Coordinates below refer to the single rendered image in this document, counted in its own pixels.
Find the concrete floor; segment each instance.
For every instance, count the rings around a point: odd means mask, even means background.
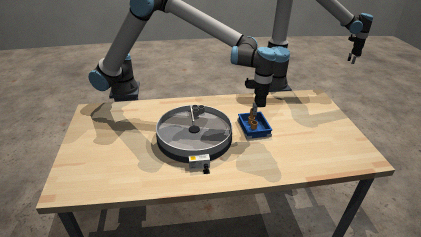
[[[347,36],[289,37],[293,90],[322,89],[396,169],[374,180],[345,236],[421,236],[421,50],[370,36],[354,65]],[[256,38],[267,46],[268,37]],[[88,73],[110,44],[0,51],[0,236],[66,236],[35,210],[78,104],[111,102]],[[254,69],[217,39],[136,42],[139,100],[252,93]],[[357,182],[165,205],[75,212],[86,237],[328,237]]]

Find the tabletop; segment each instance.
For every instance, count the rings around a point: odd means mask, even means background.
[[[258,108],[272,136],[247,140],[238,114],[254,95],[229,94],[80,104],[51,168],[39,214],[269,193],[391,176],[395,169],[322,90],[270,93]],[[163,114],[213,107],[232,123],[232,144],[210,174],[166,157]]]

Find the blue plastic tray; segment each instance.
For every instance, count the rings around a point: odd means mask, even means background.
[[[238,123],[241,125],[242,131],[245,134],[246,139],[264,138],[272,136],[272,128],[266,121],[265,116],[262,112],[257,112],[255,120],[258,122],[257,129],[252,130],[249,125],[250,113],[239,113]]]

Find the white control box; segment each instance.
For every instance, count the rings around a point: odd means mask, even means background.
[[[208,169],[211,167],[209,154],[191,155],[188,157],[188,166],[191,170],[205,169],[205,164],[207,164]]]

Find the gray wall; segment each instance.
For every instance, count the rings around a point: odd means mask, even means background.
[[[339,1],[353,14],[364,12],[374,16],[370,35],[396,36],[421,49],[419,0]],[[129,2],[3,0],[0,8],[0,50],[111,43],[129,11]],[[272,35],[276,0],[185,2],[244,35]],[[288,36],[348,35],[350,33],[315,0],[293,2]],[[210,37],[171,13],[157,11],[138,41]]]

